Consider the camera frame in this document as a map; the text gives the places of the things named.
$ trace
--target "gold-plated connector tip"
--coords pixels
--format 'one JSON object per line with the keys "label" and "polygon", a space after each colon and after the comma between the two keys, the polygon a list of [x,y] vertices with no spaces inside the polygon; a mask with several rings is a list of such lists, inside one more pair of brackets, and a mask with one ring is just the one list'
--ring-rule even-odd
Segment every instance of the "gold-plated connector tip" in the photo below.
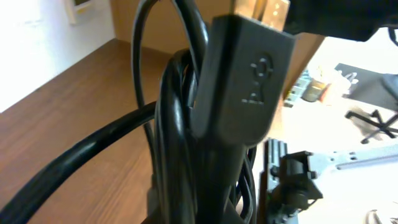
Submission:
{"label": "gold-plated connector tip", "polygon": [[266,0],[261,22],[271,28],[282,31],[289,11],[288,0]]}
{"label": "gold-plated connector tip", "polygon": [[233,0],[231,13],[261,21],[282,31],[289,11],[289,0]]}
{"label": "gold-plated connector tip", "polygon": [[256,0],[232,0],[231,12],[235,15],[253,18]]}

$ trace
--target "black plastic plug housing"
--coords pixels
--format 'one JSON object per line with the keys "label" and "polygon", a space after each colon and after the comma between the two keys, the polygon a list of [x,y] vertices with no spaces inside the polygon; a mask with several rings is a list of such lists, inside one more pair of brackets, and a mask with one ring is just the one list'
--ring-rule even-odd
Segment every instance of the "black plastic plug housing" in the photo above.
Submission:
{"label": "black plastic plug housing", "polygon": [[213,20],[192,116],[195,137],[252,146],[269,130],[295,38],[236,15]]}

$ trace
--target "chair leg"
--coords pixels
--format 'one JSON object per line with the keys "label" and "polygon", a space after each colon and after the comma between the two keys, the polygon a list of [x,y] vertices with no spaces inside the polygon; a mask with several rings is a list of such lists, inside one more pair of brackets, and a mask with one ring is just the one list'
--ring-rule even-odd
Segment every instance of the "chair leg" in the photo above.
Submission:
{"label": "chair leg", "polygon": [[350,119],[351,117],[355,117],[355,118],[358,118],[358,119],[360,119],[360,120],[362,120],[362,121],[365,121],[366,123],[371,124],[371,125],[373,125],[373,126],[375,126],[375,127],[377,127],[377,128],[381,128],[381,127],[382,127],[381,124],[379,124],[379,123],[377,123],[377,122],[374,122],[374,121],[372,121],[372,120],[369,119],[369,118],[365,118],[364,116],[359,115],[359,114],[357,114],[357,113],[354,113],[354,112],[352,112],[352,111],[349,111],[349,112],[346,114],[345,117],[348,118],[348,119]]}
{"label": "chair leg", "polygon": [[398,133],[398,129],[395,129],[395,128],[387,128],[387,130],[392,133]]}
{"label": "chair leg", "polygon": [[386,133],[390,138],[395,138],[396,136],[391,133],[391,129],[389,126],[395,123],[398,119],[398,113],[395,114],[392,118],[390,118],[386,123],[382,124],[381,131]]}
{"label": "chair leg", "polygon": [[390,138],[396,138],[396,136],[392,134],[389,130],[384,130],[384,133],[386,133]]}
{"label": "chair leg", "polygon": [[378,130],[375,130],[374,132],[372,132],[370,135],[368,135],[368,136],[366,136],[366,138],[364,138],[362,141],[361,141],[361,143],[362,144],[367,144],[368,142],[369,142],[369,139],[370,138],[373,138],[373,136],[375,136],[377,133],[379,133],[381,130],[380,129],[378,129]]}
{"label": "chair leg", "polygon": [[377,120],[379,121],[379,123],[381,123],[381,124],[384,123],[384,122],[383,122],[383,119],[381,118],[380,113],[379,113],[378,110],[374,110],[373,113],[371,114],[371,116],[372,116],[373,118],[377,118]]}

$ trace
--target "embossed number 2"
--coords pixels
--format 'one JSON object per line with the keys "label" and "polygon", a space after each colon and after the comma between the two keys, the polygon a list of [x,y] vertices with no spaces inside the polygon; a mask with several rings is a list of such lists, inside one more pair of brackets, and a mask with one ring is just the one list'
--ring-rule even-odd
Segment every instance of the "embossed number 2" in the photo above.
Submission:
{"label": "embossed number 2", "polygon": [[266,57],[261,57],[257,63],[250,64],[250,67],[253,70],[252,74],[254,75],[253,88],[252,91],[250,91],[250,95],[247,97],[247,100],[243,100],[243,102],[260,105],[264,104],[261,89],[264,82],[272,72],[271,66],[271,62]]}

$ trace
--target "desk surface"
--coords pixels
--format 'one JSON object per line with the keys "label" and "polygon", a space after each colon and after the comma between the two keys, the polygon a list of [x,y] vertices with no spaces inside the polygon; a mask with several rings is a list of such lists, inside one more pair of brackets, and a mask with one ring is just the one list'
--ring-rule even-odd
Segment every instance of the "desk surface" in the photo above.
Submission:
{"label": "desk surface", "polygon": [[[147,102],[168,55],[143,51]],[[130,45],[112,40],[0,114],[0,207],[41,168],[93,131],[137,108]],[[76,171],[31,223],[141,223],[151,161],[142,128]]]}

